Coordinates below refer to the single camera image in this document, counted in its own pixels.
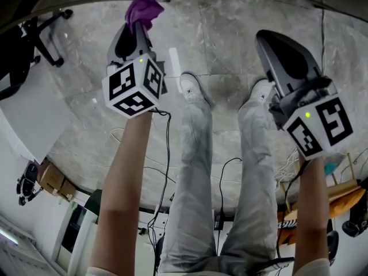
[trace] light gray jeans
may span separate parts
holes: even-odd
[[[205,101],[188,103],[182,125],[182,166],[170,208],[159,273],[216,271],[248,275],[275,257],[277,205],[267,145],[266,110],[247,102],[239,111],[243,175],[233,227],[216,255],[212,202],[212,114]]]

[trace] office chair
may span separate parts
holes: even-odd
[[[34,56],[35,47],[56,67],[61,67],[64,63],[63,58],[54,60],[45,45],[41,41],[40,33],[47,26],[51,25],[58,18],[68,20],[73,15],[73,11],[67,9],[58,11],[50,19],[37,26],[38,18],[34,17],[23,23],[26,35],[20,26],[14,26],[0,35],[0,81],[9,74],[10,86],[0,91],[0,101],[14,95],[26,80],[31,63],[40,62],[40,56]]]

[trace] human arm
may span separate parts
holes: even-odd
[[[322,158],[310,162],[300,178],[297,242],[293,274],[307,263],[328,259],[329,201]]]
[[[144,158],[152,113],[125,126],[102,191],[91,266],[116,275],[134,276]]]

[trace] purple cloth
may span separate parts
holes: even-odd
[[[164,8],[156,0],[133,0],[125,13],[125,20],[131,32],[136,21],[140,21],[149,30],[152,28],[151,21],[163,11]]]

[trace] forearm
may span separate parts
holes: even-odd
[[[300,179],[297,226],[300,229],[326,229],[329,217],[329,202],[324,163],[315,159],[305,168]]]
[[[152,113],[129,120],[102,192],[101,211],[130,211],[139,206]]]

